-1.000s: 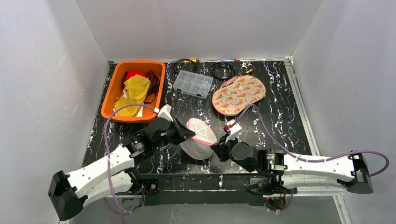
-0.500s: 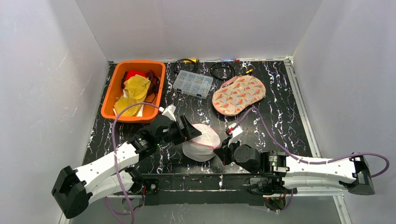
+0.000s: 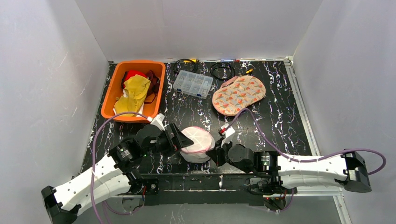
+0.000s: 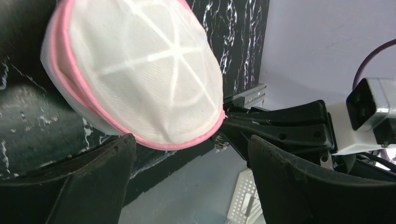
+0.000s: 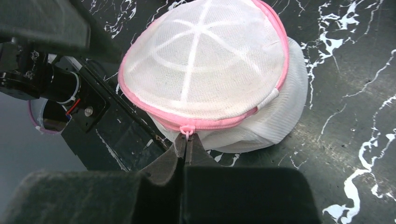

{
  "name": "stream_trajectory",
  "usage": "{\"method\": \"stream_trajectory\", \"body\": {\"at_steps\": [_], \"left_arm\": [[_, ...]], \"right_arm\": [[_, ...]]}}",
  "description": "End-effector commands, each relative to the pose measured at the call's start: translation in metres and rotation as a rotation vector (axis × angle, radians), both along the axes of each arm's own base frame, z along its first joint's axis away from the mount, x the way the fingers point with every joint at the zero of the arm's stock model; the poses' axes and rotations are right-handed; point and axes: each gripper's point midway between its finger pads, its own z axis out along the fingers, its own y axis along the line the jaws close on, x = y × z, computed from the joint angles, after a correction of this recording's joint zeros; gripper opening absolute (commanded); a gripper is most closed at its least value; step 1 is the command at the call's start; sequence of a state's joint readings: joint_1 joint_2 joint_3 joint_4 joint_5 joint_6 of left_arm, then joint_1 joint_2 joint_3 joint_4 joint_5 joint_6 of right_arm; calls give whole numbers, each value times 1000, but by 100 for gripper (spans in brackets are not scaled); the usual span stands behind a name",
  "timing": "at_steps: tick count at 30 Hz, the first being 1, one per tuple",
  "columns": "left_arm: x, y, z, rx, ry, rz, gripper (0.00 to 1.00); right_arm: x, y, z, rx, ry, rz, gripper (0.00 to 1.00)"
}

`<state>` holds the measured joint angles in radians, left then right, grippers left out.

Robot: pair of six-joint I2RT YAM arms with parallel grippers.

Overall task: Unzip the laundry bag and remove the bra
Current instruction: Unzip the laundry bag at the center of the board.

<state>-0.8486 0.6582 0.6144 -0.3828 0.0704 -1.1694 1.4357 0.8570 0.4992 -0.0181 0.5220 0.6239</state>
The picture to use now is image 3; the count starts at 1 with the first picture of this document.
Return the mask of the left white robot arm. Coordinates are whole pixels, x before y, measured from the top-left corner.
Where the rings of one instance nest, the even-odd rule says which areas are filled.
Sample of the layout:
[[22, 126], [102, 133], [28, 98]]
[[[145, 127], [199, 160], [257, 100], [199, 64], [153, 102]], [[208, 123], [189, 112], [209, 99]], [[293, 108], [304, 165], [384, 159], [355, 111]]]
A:
[[86, 209], [119, 194], [143, 194], [155, 181], [145, 180], [137, 170], [142, 159], [154, 153], [174, 154], [193, 143], [174, 124], [164, 130], [152, 124], [144, 126], [90, 169], [65, 184], [41, 190], [51, 223], [71, 224]]

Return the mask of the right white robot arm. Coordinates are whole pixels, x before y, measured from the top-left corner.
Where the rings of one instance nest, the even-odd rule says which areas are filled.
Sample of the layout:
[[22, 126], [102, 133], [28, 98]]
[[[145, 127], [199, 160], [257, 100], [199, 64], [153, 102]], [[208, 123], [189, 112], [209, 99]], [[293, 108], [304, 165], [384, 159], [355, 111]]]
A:
[[241, 145], [217, 144], [206, 152], [217, 166], [229, 164], [252, 173], [247, 189], [254, 195], [296, 192], [298, 187], [334, 186], [350, 192], [371, 192], [365, 160], [345, 150], [328, 158], [281, 155], [275, 151], [254, 152]]

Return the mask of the white mesh laundry bag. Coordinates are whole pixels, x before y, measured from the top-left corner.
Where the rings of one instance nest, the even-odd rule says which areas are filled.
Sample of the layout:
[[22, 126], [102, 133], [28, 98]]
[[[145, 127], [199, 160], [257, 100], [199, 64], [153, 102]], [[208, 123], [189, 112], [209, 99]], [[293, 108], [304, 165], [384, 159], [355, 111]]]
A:
[[182, 130], [182, 133], [194, 142], [193, 145], [181, 149], [181, 156], [189, 163], [204, 163], [211, 158], [206, 152], [214, 149], [215, 140], [206, 130], [190, 126]]

